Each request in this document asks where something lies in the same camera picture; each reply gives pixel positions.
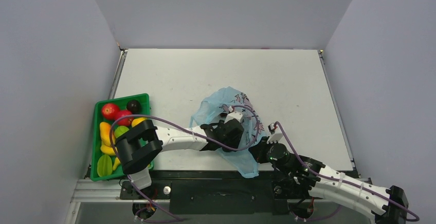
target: wall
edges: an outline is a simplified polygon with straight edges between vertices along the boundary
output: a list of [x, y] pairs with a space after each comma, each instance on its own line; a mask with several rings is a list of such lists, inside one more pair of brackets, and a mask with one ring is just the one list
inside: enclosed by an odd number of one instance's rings
[[351, 0], [96, 0], [122, 48], [327, 45]]
[[358, 170], [434, 223], [436, 0], [353, 0], [325, 65]]
[[119, 49], [94, 0], [0, 0], [0, 223], [62, 223]]

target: white table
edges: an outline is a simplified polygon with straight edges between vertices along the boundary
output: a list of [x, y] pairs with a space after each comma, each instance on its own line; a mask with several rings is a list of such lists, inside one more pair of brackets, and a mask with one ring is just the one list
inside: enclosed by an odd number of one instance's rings
[[[203, 98], [227, 86], [247, 94], [264, 124], [280, 121], [300, 155], [353, 169], [315, 50], [129, 49], [115, 98], [148, 93], [152, 115], [188, 127]], [[235, 168], [216, 152], [184, 150], [159, 154], [155, 170]]]

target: green plastic crate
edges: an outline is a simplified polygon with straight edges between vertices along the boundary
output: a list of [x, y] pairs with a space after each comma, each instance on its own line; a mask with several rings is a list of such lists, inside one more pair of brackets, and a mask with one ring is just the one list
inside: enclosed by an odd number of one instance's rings
[[[112, 124], [114, 122], [113, 120], [107, 120], [103, 117], [103, 115], [101, 114], [101, 108], [106, 103], [114, 103], [114, 104], [117, 104], [121, 110], [123, 110], [123, 109], [126, 109], [125, 107], [126, 107], [128, 101], [130, 101], [132, 99], [136, 99], [141, 103], [141, 107], [142, 107], [141, 114], [143, 114], [143, 115], [150, 114], [150, 101], [149, 101], [148, 94], [139, 94], [139, 95], [134, 95], [134, 96], [129, 96], [129, 97], [122, 97], [122, 98], [116, 98], [116, 99], [111, 99], [111, 100], [105, 100], [105, 101], [97, 102], [95, 105], [93, 158], [91, 161], [91, 180], [92, 181], [113, 179], [113, 178], [125, 176], [125, 174], [122, 171], [121, 165], [119, 165], [117, 167], [117, 169], [111, 175], [99, 177], [97, 174], [97, 162], [98, 162], [98, 159], [100, 159], [100, 157], [103, 155], [103, 152], [101, 152], [101, 150], [100, 150], [100, 146], [101, 146], [100, 122], [104, 121], [104, 122], [107, 122], [109, 124]], [[140, 140], [140, 142], [141, 142], [141, 145], [143, 145], [143, 146], [145, 145], [144, 141]], [[113, 164], [116, 156], [111, 156], [111, 158], [112, 158], [112, 164]], [[153, 166], [154, 166], [154, 163], [152, 161], [149, 165], [149, 169], [152, 170]]]

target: blue bag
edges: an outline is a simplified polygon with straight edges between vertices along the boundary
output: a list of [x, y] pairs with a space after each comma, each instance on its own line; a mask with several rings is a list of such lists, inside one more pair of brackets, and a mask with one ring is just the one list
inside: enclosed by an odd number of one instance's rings
[[[221, 113], [228, 114], [229, 107], [238, 104], [247, 105], [253, 109], [252, 104], [244, 93], [232, 87], [222, 88], [211, 96], [204, 98], [200, 108], [191, 116], [189, 126], [192, 127], [193, 121], [195, 121], [197, 125], [215, 123], [220, 119]], [[243, 110], [242, 108], [236, 108], [236, 110], [242, 111], [244, 114], [244, 118], [241, 121], [244, 134], [242, 135], [239, 148], [247, 146], [259, 130], [260, 134], [258, 134], [252, 146], [258, 144], [261, 138], [266, 136], [260, 118], [258, 117], [259, 124], [256, 124], [256, 120], [250, 111]], [[253, 178], [259, 175], [258, 164], [248, 150], [224, 152], [223, 149], [220, 148], [216, 151], [224, 159], [233, 164], [244, 178]]]

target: dark purple fruit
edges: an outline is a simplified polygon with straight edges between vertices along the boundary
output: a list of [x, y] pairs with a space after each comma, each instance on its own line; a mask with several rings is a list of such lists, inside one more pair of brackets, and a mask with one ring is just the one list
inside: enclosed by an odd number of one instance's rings
[[142, 110], [141, 103], [138, 100], [130, 100], [127, 103], [126, 109], [132, 112], [133, 114], [139, 114]]

